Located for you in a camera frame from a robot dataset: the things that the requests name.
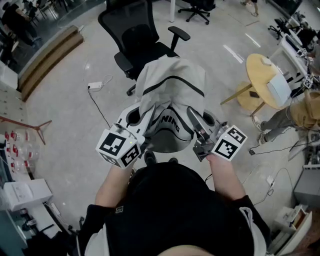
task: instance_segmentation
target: wooden plank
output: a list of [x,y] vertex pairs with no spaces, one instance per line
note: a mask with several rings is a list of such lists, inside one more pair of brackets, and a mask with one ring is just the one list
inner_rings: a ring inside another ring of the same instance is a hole
[[36,59],[30,64],[27,70],[22,74],[18,81],[18,89],[22,90],[31,76],[36,72],[37,68],[46,61],[46,59],[55,52],[55,50],[68,41],[71,37],[78,33],[78,29],[75,26],[67,28],[62,34],[60,34],[54,41],[52,41],[43,51],[36,57]]
[[48,56],[45,62],[40,65],[32,74],[28,82],[22,88],[22,101],[26,102],[31,93],[35,90],[42,79],[57,65],[65,56],[84,41],[80,33],[69,38],[64,44],[54,51],[54,54]]

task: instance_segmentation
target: white tiled floor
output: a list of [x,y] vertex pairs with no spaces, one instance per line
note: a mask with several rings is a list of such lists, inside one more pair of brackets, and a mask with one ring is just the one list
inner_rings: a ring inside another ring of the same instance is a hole
[[[253,126],[250,112],[242,109],[237,100],[223,106],[220,102],[234,93],[241,81],[248,81],[246,62],[239,63],[223,45],[228,46],[243,59],[252,53],[270,56],[277,48],[277,41],[267,30],[273,19],[281,15],[269,4],[259,1],[259,18],[250,15],[253,6],[247,8],[237,0],[217,0],[217,8],[211,12],[210,25],[199,17],[185,22],[187,13],[176,13],[174,24],[170,23],[170,3],[157,1],[153,4],[155,26],[160,41],[170,46],[172,34],[169,26],[177,26],[190,34],[187,42],[179,41],[176,52],[189,59],[207,72],[205,106],[221,121],[237,125],[248,135],[243,149],[233,160],[235,171],[253,203],[261,201],[268,191],[266,177],[276,176],[278,170],[289,170],[293,185],[302,170],[303,156],[287,161],[288,150],[251,156],[250,147],[256,145],[258,131]],[[102,11],[105,5],[97,6]],[[121,111],[135,102],[126,90],[134,81],[126,78],[114,61],[117,45],[99,25],[96,17],[77,25],[85,24],[82,34],[85,43],[65,57],[41,82],[28,99],[28,119],[32,124],[47,120],[52,123],[45,129],[47,145],[41,146],[41,157],[37,162],[36,176],[46,179],[54,194],[54,202],[65,222],[77,227],[80,216],[85,216],[88,204],[94,202],[95,194],[106,177],[110,165],[96,153],[95,147],[106,123],[87,92],[89,82],[102,81],[105,75],[113,79],[100,92],[93,93],[106,119],[116,121]],[[257,47],[250,35],[261,47]],[[292,69],[278,58],[282,69]],[[264,107],[258,116],[262,120],[276,111]],[[282,149],[293,145],[298,139],[294,129],[280,135],[274,142],[256,149],[256,152]],[[206,161],[199,162],[192,151],[192,144],[182,152],[173,154],[179,162],[197,171],[201,177],[209,175]],[[167,161],[171,154],[156,154],[159,162]],[[139,160],[136,167],[142,167]],[[211,187],[212,179],[207,183]],[[292,186],[285,170],[277,176],[272,196],[257,205],[257,209],[268,224],[282,206],[289,206],[292,200]]]

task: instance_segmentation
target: black t-shirt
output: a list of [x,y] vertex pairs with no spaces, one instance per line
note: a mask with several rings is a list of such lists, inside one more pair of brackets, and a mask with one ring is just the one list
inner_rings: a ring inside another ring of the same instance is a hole
[[88,207],[78,236],[82,255],[92,234],[105,224],[111,256],[156,256],[180,245],[197,246],[215,256],[250,256],[253,237],[239,207],[252,210],[254,223],[270,243],[270,230],[248,196],[226,201],[181,164],[157,163],[138,170],[118,207],[123,207],[119,213]]
[[15,31],[21,28],[25,23],[26,20],[20,14],[16,13],[18,9],[18,5],[15,3],[10,5],[4,12],[1,21],[3,25],[7,25],[11,30]]

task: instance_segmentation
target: chair base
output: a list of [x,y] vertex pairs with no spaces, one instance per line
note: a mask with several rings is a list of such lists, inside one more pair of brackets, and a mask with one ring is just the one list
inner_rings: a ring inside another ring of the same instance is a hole
[[129,90],[126,91],[126,95],[131,96],[134,94],[132,91],[136,89],[136,85],[132,86]]
[[185,20],[186,22],[189,22],[193,16],[198,14],[198,15],[200,15],[202,18],[204,18],[206,20],[205,24],[209,25],[210,21],[204,16],[204,14],[206,14],[207,17],[210,17],[210,12],[200,10],[200,8],[197,8],[197,7],[190,7],[190,8],[187,8],[187,9],[178,10],[178,13],[181,13],[181,12],[190,12],[190,13],[192,13],[191,16]]
[[279,40],[280,39],[280,37],[282,37],[282,34],[281,34],[281,29],[276,29],[274,26],[269,26],[268,27],[268,30],[272,30],[272,31],[274,31],[274,32],[276,32],[276,34],[277,34],[277,40]]

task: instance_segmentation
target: chair armrest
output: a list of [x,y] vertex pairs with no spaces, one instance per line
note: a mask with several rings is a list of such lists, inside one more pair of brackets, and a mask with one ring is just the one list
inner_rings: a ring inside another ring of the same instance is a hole
[[134,68],[122,52],[118,52],[116,55],[114,55],[114,60],[120,67],[120,69],[122,69],[125,73],[129,72]]
[[183,41],[188,41],[190,39],[190,35],[186,32],[184,32],[182,29],[176,27],[176,26],[170,26],[168,27],[168,30],[175,35],[177,35],[179,38],[181,38]]

